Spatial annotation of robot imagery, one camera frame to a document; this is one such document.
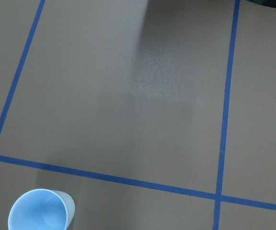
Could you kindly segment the light blue cup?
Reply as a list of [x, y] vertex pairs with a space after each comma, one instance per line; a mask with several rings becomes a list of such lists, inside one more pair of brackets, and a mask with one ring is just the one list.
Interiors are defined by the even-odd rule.
[[73, 198], [61, 191], [34, 189], [21, 195], [8, 216], [10, 230], [66, 230], [75, 214]]

